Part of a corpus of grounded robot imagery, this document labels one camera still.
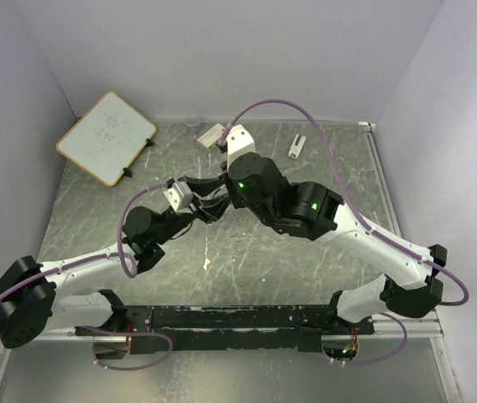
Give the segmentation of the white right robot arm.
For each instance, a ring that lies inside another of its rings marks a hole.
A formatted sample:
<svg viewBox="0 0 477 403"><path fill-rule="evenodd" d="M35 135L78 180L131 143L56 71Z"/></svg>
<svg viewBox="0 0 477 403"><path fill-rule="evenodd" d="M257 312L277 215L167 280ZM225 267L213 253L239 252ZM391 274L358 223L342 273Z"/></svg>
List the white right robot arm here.
<svg viewBox="0 0 477 403"><path fill-rule="evenodd" d="M360 223L336 192L314 181L290 183L275 162L255 152L227 167L230 191L266 227L278 234L335 245L380 270L376 280L335 296L328 328L347 332L366 317L392 311L422 318L443 299L443 283L426 262L429 248L401 251L403 239L371 222Z"/></svg>

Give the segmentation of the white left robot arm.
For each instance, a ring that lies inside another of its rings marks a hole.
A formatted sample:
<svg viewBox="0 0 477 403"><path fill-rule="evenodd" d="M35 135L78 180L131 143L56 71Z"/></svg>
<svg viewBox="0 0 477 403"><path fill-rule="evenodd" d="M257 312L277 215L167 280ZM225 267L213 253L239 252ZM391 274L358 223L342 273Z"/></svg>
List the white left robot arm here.
<svg viewBox="0 0 477 403"><path fill-rule="evenodd" d="M84 296L98 280L123 274L129 279L152 269L164 257L163 244L194 221L218 221L230 204L223 176L183 176L131 196L121 212L115 242L82 256L36 262L17 259L0 278L0 341L18 348L43 332L89 326L102 334L120 333L125 307L110 290Z"/></svg>

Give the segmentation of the white plastic clip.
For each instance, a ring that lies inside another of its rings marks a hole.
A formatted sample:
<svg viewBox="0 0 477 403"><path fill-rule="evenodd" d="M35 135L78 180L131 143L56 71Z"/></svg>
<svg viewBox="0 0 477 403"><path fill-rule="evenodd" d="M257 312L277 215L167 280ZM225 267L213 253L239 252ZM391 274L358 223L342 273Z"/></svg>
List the white plastic clip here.
<svg viewBox="0 0 477 403"><path fill-rule="evenodd" d="M296 160L300 156L306 140L307 138L304 135L297 133L288 151L288 156Z"/></svg>

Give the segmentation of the white cardboard box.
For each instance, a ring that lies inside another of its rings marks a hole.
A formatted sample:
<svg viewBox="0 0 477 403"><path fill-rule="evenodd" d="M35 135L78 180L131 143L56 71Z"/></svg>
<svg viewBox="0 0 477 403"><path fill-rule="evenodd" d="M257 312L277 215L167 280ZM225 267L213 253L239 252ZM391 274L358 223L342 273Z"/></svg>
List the white cardboard box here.
<svg viewBox="0 0 477 403"><path fill-rule="evenodd" d="M197 138L197 144L207 152L210 152L216 147L218 140L221 138L224 130L225 127L222 124L216 123L199 138Z"/></svg>

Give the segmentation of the clear plastic cup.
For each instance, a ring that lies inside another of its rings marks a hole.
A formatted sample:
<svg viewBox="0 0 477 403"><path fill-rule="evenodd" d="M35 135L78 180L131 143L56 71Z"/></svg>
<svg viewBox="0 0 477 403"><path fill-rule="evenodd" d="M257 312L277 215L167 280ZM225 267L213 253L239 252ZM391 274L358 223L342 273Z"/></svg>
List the clear plastic cup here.
<svg viewBox="0 0 477 403"><path fill-rule="evenodd" d="M196 115L191 115L185 118L184 124L186 125L186 131L189 134L198 134L201 128L201 119Z"/></svg>

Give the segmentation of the small framed whiteboard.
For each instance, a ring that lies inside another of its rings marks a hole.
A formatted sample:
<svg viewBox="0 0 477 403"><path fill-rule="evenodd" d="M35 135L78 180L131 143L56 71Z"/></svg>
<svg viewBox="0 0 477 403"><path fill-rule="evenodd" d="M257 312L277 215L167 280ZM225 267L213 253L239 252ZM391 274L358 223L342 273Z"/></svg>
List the small framed whiteboard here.
<svg viewBox="0 0 477 403"><path fill-rule="evenodd" d="M157 127L116 92L106 92L58 141L57 151L105 186L115 186Z"/></svg>

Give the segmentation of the white corner bracket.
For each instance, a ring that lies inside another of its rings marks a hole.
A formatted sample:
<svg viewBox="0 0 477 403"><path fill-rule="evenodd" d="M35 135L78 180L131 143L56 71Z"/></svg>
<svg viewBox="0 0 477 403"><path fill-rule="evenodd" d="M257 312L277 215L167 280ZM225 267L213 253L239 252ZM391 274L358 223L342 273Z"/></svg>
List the white corner bracket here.
<svg viewBox="0 0 477 403"><path fill-rule="evenodd" d="M370 130L373 130L373 129L376 128L375 123L370 123L370 122L366 122L366 121L359 122L359 126L368 128Z"/></svg>

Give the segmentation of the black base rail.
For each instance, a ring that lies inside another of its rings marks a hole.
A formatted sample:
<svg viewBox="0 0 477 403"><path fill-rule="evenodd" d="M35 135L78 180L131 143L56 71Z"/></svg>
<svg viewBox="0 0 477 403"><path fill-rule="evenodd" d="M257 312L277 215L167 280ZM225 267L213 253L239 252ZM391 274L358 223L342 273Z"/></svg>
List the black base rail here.
<svg viewBox="0 0 477 403"><path fill-rule="evenodd" d="M353 330L374 333L370 317L346 322L329 305L126 306L102 329L161 333L175 351L291 348L308 353L323 351L323 337L348 340Z"/></svg>

